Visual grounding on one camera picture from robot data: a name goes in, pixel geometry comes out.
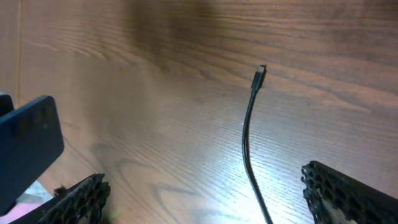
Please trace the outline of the blue screen Galaxy smartphone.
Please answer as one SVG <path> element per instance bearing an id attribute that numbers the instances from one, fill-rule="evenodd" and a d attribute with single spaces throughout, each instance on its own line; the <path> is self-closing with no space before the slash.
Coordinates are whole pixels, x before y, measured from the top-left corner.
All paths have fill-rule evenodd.
<path id="1" fill-rule="evenodd" d="M 40 96 L 14 108 L 1 93 L 1 215 L 46 171 L 64 150 L 55 100 Z"/>

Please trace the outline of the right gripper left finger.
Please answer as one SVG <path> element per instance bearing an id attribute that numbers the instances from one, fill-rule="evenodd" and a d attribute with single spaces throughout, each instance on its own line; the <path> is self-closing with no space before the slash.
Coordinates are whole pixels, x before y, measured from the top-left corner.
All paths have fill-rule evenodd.
<path id="1" fill-rule="evenodd" d="M 11 224 L 100 224 L 103 209 L 111 193 L 104 174 L 93 174 L 66 189 L 55 191 L 56 196 Z"/>

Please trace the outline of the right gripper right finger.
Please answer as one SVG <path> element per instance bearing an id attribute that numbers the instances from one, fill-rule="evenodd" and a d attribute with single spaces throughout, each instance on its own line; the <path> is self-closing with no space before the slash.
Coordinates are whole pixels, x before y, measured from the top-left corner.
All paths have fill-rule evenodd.
<path id="1" fill-rule="evenodd" d="M 397 224 L 397 199 L 321 162 L 302 167 L 303 197 L 315 223 Z"/>

